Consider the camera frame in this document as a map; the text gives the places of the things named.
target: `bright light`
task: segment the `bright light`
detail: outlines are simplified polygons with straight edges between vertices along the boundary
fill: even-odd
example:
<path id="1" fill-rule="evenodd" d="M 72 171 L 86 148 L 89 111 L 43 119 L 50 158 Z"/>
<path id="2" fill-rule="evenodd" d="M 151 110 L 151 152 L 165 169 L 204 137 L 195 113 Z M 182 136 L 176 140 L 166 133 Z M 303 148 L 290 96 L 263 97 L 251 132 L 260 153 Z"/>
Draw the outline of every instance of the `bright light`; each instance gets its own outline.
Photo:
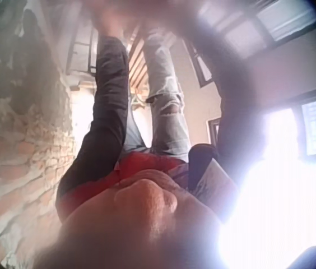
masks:
<path id="1" fill-rule="evenodd" d="M 266 159 L 248 174 L 222 228 L 220 255 L 230 269 L 284 269 L 316 245 L 316 165 L 297 160 L 290 112 L 268 117 Z"/>

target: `man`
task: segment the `man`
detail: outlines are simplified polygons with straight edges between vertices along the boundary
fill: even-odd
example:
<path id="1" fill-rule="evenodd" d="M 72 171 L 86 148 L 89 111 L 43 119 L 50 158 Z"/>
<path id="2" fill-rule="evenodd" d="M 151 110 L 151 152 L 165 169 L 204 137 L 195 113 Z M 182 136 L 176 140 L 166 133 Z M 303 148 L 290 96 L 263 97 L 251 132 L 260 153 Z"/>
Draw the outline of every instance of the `man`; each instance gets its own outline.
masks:
<path id="1" fill-rule="evenodd" d="M 257 149 L 251 138 L 258 138 L 252 134 L 259 127 L 239 58 L 197 20 L 195 7 L 133 3 L 148 15 L 156 8 L 174 14 L 174 28 L 206 60 L 222 96 L 218 151 L 209 145 L 189 151 L 183 95 L 169 49 L 158 31 L 147 31 L 143 52 L 154 129 L 147 149 L 128 105 L 128 59 L 119 17 L 102 2 L 86 4 L 93 11 L 106 10 L 95 21 L 101 38 L 94 120 L 59 184 L 60 238 L 37 258 L 35 268 L 222 268 L 219 225 L 236 188 L 218 162 L 238 179 L 247 167 L 243 150 L 253 156 Z"/>

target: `nose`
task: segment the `nose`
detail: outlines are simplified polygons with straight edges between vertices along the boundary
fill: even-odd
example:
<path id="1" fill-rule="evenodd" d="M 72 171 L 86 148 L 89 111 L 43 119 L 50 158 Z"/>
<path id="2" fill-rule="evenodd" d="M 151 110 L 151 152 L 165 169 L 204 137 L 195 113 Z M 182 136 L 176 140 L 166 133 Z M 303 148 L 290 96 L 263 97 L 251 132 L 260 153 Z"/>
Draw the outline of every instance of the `nose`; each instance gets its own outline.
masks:
<path id="1" fill-rule="evenodd" d="M 148 179 L 119 190 L 115 204 L 131 225 L 147 231 L 150 237 L 163 232 L 177 207 L 176 196 Z"/>

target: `lips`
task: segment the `lips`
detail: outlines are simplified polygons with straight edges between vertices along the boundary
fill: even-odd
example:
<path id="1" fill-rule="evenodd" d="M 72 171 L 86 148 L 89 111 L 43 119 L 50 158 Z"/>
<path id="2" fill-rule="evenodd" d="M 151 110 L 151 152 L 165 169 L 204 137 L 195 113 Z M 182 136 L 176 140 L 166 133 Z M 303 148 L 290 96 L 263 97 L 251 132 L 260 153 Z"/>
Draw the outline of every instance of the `lips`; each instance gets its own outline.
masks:
<path id="1" fill-rule="evenodd" d="M 120 181 L 114 186 L 114 188 L 116 189 L 127 188 L 141 179 L 149 179 L 153 181 L 154 183 L 156 183 L 162 189 L 169 192 L 181 190 L 180 186 L 176 184 L 167 174 L 158 170 L 140 171 L 134 176 Z"/>

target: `ripped jeans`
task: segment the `ripped jeans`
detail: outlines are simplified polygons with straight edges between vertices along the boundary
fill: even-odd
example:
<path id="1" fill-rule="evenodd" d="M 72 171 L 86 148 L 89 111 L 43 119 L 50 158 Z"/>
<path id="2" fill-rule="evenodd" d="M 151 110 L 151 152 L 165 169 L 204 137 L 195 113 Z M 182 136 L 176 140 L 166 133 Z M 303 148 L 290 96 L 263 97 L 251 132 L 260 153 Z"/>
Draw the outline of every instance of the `ripped jeans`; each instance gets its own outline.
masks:
<path id="1" fill-rule="evenodd" d="M 93 121 L 76 159 L 59 183 L 58 199 L 81 184 L 107 176 L 117 161 L 130 152 L 151 152 L 188 161 L 190 143 L 183 95 L 162 36 L 151 33 L 143 47 L 150 86 L 147 102 L 151 105 L 153 125 L 150 149 L 141 137 L 129 105 L 125 46 L 117 38 L 102 36 L 99 50 Z"/>
<path id="2" fill-rule="evenodd" d="M 150 152 L 169 155 L 188 162 L 190 141 L 183 114 L 183 93 L 176 79 L 169 48 L 156 30 L 151 31 L 143 45 L 150 93 L 146 103 L 152 112 L 152 147 L 148 149 L 128 108 L 127 134 L 122 156 L 127 153 Z"/>

